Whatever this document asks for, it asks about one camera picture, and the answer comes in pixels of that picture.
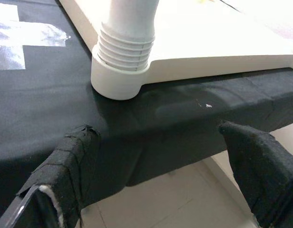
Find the table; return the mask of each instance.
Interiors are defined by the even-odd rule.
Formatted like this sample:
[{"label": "table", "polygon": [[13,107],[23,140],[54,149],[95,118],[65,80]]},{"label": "table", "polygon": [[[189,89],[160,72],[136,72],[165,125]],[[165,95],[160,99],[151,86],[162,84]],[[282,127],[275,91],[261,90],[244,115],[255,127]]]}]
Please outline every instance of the table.
[{"label": "table", "polygon": [[0,71],[0,216],[30,173],[75,126],[101,135],[90,201],[225,150],[222,120],[273,131],[293,123],[293,70],[144,85],[129,101],[90,84],[91,54],[54,0],[0,0],[20,21],[57,26],[66,47],[24,46],[25,70]]}]

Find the duct tape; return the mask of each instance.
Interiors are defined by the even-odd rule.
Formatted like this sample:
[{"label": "duct tape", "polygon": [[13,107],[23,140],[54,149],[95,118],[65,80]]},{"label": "duct tape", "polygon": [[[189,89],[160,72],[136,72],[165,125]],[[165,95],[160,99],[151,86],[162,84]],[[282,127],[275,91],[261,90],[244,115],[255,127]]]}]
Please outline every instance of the duct tape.
[{"label": "duct tape", "polygon": [[23,45],[65,47],[69,38],[51,24],[19,21],[17,6],[0,3],[0,70],[25,69]]}]

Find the white stand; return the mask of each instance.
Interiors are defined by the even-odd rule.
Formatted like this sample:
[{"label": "white stand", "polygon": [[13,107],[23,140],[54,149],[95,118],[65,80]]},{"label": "white stand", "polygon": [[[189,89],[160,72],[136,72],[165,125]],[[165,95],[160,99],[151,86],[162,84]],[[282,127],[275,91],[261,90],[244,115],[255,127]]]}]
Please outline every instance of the white stand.
[{"label": "white stand", "polygon": [[60,1],[92,51],[93,87],[111,99],[148,83],[293,68],[293,42],[220,1],[161,0],[153,47],[158,0]]}]

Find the tile floor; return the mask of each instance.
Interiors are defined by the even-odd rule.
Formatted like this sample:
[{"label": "tile floor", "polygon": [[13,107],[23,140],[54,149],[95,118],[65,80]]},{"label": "tile floor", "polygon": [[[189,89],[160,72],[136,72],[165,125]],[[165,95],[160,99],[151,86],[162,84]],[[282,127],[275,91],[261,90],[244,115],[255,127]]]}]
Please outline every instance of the tile floor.
[{"label": "tile floor", "polygon": [[256,228],[202,161],[125,188],[82,217],[85,228]]}]

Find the white plastic pipe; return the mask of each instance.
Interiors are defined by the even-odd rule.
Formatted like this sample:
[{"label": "white plastic pipe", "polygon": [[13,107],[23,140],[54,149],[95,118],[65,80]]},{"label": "white plastic pipe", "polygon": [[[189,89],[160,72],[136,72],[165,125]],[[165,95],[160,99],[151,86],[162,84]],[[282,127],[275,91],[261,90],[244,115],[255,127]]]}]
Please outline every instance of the white plastic pipe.
[{"label": "white plastic pipe", "polygon": [[111,0],[92,55],[91,83],[115,100],[136,96],[146,77],[159,0]]}]

